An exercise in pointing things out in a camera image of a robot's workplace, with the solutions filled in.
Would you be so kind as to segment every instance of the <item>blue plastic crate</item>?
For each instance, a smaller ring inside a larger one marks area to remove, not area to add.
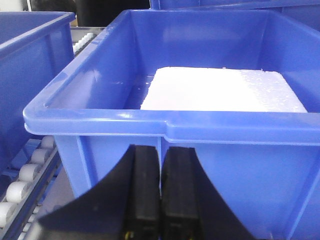
[[[150,0],[152,9],[273,10],[320,31],[319,0]]]
[[[73,58],[73,13],[0,12],[0,173],[31,134],[23,109]]]
[[[158,68],[280,72],[309,113],[139,110]],[[75,196],[129,144],[194,147],[258,239],[320,239],[320,32],[273,11],[128,10],[24,109]]]

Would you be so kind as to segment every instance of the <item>styrofoam block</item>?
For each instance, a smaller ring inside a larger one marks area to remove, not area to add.
[[[0,228],[6,226],[16,207],[14,202],[0,202]]]
[[[307,112],[278,72],[196,67],[158,69],[141,109]]]

